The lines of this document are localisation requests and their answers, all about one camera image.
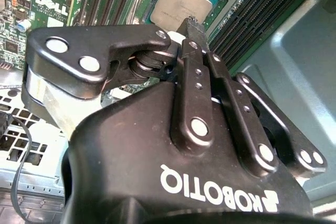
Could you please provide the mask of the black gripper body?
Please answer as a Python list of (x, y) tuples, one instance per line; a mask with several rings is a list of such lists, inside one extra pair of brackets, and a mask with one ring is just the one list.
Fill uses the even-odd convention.
[(201, 156), (170, 138), (174, 85), (159, 83), (90, 115), (64, 156), (62, 223), (307, 223), (312, 209), (283, 164), (256, 177), (241, 165), (218, 103)]

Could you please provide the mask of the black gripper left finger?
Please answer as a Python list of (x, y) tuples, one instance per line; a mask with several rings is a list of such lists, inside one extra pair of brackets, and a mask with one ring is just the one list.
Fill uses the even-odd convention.
[(156, 25), (39, 28), (28, 36), (22, 100), (60, 127), (73, 155), (205, 155), (213, 146), (204, 34)]

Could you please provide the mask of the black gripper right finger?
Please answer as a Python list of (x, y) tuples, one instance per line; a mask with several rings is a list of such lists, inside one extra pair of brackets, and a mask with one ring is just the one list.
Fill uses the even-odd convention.
[(224, 109), (237, 156), (256, 177), (275, 173), (284, 165), (296, 178), (312, 178), (327, 171), (322, 153), (272, 102), (249, 76), (230, 75), (225, 63), (210, 51), (204, 26), (196, 23), (198, 42), (211, 75), (211, 90)]

